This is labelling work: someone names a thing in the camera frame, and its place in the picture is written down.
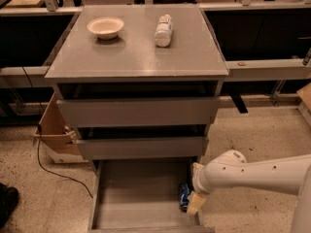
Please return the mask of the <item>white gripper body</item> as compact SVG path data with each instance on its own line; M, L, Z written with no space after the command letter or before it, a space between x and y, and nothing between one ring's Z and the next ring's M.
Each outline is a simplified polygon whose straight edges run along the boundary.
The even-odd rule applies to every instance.
M200 180L200 173L203 171L204 166L197 162L192 164L192 186L195 192L199 194L207 194L208 191L202 185Z

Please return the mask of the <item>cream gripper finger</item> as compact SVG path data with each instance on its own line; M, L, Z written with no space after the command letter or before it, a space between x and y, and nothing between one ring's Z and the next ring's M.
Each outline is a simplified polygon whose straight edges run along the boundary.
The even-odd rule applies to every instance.
M189 196L189 204L187 213L189 215L195 215L206 202L206 197L193 191Z

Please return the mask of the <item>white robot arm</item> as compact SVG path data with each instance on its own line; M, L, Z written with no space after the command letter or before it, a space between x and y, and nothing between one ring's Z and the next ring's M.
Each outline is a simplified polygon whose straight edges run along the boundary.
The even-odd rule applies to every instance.
M290 233L311 231L311 154L248 162L238 150L228 150L208 164L192 164L187 213L195 215L206 196L218 188L250 187L297 195Z

